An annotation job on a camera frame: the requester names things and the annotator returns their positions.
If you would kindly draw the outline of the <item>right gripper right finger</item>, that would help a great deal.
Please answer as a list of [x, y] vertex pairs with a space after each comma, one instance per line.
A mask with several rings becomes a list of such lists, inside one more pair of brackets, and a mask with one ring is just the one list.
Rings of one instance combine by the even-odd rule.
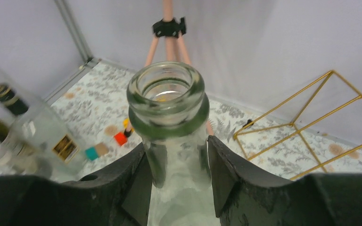
[[362, 173], [271, 174], [208, 138], [215, 214], [223, 226], [362, 226]]

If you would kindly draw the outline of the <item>tall clear glass bottle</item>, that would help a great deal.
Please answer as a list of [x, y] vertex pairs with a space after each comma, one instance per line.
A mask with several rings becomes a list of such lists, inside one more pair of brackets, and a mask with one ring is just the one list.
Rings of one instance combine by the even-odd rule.
[[138, 71], [127, 88], [129, 119], [153, 177], [150, 226], [218, 226], [207, 151], [209, 100], [201, 74], [164, 61]]

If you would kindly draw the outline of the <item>clear bottle silver cap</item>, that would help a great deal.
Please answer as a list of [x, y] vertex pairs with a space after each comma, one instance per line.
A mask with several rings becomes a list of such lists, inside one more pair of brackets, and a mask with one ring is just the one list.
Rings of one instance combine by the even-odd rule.
[[24, 141], [0, 143], [0, 170], [12, 170], [15, 174], [37, 175], [51, 178], [52, 165], [41, 152]]

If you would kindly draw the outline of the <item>frosted champagne bottle dark label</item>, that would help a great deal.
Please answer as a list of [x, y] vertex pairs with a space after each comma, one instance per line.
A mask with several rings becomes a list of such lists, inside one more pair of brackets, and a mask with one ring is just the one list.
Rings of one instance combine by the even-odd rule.
[[15, 81], [0, 67], [0, 106], [16, 118], [44, 105], [41, 97]]

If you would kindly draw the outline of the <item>clear bottle black cap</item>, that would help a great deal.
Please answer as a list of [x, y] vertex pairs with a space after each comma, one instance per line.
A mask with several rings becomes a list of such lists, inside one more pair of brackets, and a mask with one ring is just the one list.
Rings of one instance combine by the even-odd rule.
[[41, 152], [54, 167], [79, 180], [88, 159], [78, 139], [45, 101], [13, 85], [0, 82], [0, 103], [15, 117], [12, 129]]

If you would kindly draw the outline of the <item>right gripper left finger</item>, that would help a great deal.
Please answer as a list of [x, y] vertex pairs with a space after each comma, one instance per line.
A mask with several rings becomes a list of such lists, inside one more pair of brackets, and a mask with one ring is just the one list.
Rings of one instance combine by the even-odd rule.
[[0, 226], [145, 226], [151, 188], [142, 144], [79, 181], [0, 176]]

